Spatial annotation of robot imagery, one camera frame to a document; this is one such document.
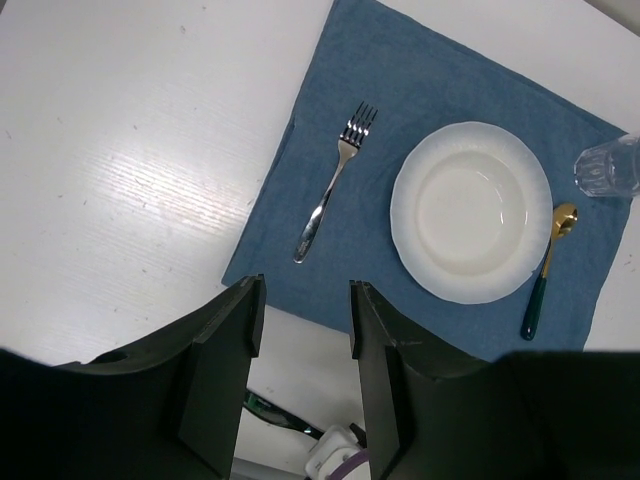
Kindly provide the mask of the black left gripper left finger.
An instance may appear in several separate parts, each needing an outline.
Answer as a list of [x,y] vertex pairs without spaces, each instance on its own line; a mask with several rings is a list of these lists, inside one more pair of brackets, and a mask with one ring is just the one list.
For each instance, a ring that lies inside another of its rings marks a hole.
[[228,478],[264,307],[263,276],[246,276],[139,340],[56,368],[63,478]]

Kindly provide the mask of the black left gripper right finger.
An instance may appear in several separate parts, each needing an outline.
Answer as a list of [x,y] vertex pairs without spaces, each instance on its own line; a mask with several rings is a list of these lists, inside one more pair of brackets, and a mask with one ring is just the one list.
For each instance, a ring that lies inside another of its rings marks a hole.
[[368,282],[351,282],[350,307],[372,478],[439,477],[455,463],[447,423],[458,382],[487,362],[403,315]]

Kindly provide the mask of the white plate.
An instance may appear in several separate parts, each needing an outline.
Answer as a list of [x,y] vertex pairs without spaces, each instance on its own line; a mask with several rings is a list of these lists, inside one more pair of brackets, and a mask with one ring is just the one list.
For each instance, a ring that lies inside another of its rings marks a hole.
[[547,176],[525,143],[492,124],[455,123],[404,160],[391,195],[391,236],[425,290],[485,304],[512,294],[537,269],[552,210]]

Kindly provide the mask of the gold spoon green handle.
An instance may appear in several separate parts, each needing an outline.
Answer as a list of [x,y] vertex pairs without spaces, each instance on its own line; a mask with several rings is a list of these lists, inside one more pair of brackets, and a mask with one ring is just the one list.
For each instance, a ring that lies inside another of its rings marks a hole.
[[559,238],[568,235],[575,227],[577,221],[578,210],[572,203],[560,204],[553,211],[548,248],[542,268],[532,289],[520,328],[520,336],[525,341],[533,340],[537,332],[555,243]]

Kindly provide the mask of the silver fork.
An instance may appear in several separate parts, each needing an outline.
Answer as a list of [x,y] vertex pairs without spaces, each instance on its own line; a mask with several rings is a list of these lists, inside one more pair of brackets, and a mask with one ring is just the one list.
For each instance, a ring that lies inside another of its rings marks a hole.
[[376,107],[366,102],[362,102],[356,109],[355,113],[346,122],[344,129],[340,133],[337,142],[339,156],[337,167],[320,199],[319,204],[312,211],[299,237],[298,244],[293,255],[293,261],[296,264],[303,263],[307,258],[326,214],[336,182],[347,163],[359,153],[363,141],[369,135],[371,126],[374,123],[377,114],[378,109]]

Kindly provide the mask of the clear drinking glass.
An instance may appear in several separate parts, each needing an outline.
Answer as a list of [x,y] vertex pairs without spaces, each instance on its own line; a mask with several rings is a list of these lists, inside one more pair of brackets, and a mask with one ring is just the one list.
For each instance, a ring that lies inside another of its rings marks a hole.
[[627,134],[584,150],[574,163],[574,183],[589,197],[639,195],[639,135]]

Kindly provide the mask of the blue cloth placemat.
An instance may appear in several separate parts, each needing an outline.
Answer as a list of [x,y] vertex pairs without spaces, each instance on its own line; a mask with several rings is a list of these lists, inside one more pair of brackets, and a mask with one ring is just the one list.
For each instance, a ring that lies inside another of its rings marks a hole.
[[[378,109],[345,166],[305,261],[299,237],[338,164],[346,122]],[[535,338],[519,329],[532,283],[483,305],[460,305],[421,287],[393,245],[389,207],[409,152],[449,124],[502,127],[536,155],[552,197],[578,209],[560,243]],[[223,283],[262,274],[268,303],[340,331],[351,328],[349,283],[371,283],[405,316],[473,356],[581,350],[630,213],[621,198],[591,199],[573,181],[581,151],[620,136],[612,124],[539,84],[376,1],[337,1],[325,23],[279,148]]]

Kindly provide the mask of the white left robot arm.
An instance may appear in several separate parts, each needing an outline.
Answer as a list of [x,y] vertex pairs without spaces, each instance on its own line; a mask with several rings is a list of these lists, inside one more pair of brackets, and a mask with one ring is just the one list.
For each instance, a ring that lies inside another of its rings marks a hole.
[[[404,452],[419,416],[404,353],[432,384],[485,367],[397,311],[371,285],[350,287],[352,355],[360,368],[364,431],[322,433],[305,466],[311,479],[362,468],[377,447]],[[54,369],[55,442],[64,478],[226,477],[231,469],[251,361],[259,353],[266,286],[247,277],[201,309],[87,364]]]

